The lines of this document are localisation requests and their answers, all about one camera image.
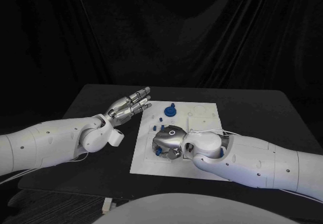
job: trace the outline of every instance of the blue cap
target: blue cap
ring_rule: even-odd
[[[157,156],[160,156],[161,151],[163,151],[163,149],[158,147],[158,148],[157,148],[157,151],[155,151],[155,155],[157,155]]]
[[[174,104],[171,104],[171,106],[168,106],[163,112],[167,117],[173,117],[175,115]]]

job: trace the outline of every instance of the small blue component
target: small blue component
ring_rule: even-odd
[[[173,117],[175,115],[174,103],[171,103],[163,112],[167,117]]]
[[[155,151],[155,155],[157,155],[157,156],[160,156],[161,151],[163,151],[163,149],[158,147],[158,148],[157,148],[157,151]]]

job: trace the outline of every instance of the robotic hand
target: robotic hand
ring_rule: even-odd
[[[167,126],[152,139],[152,152],[175,159],[184,155],[194,166],[253,188],[284,189],[323,201],[323,155],[288,150],[235,134]]]
[[[145,104],[148,93],[145,87],[116,100],[103,115],[41,122],[15,133],[0,135],[0,175],[54,166],[82,153],[101,150],[106,142],[118,146],[124,135],[113,127],[151,106]]]

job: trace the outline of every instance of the black cloth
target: black cloth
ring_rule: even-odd
[[[141,87],[86,85],[63,118],[103,113],[111,103]],[[222,127],[301,152],[323,154],[301,117],[279,91],[151,87],[151,100],[216,103]],[[194,193],[250,204],[288,217],[323,220],[323,204],[276,189],[233,182],[129,174],[141,115],[118,127],[125,137],[80,162],[63,163],[27,174],[18,187],[135,199],[161,193]]]

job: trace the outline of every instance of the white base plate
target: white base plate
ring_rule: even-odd
[[[178,126],[186,132],[190,129],[222,128],[216,104],[168,101],[150,101],[150,103],[151,107],[142,112],[129,173],[227,181],[197,169],[188,159],[164,159],[155,156],[151,150],[151,141],[161,125]],[[163,111],[171,103],[174,103],[177,113],[173,117],[167,117]]]

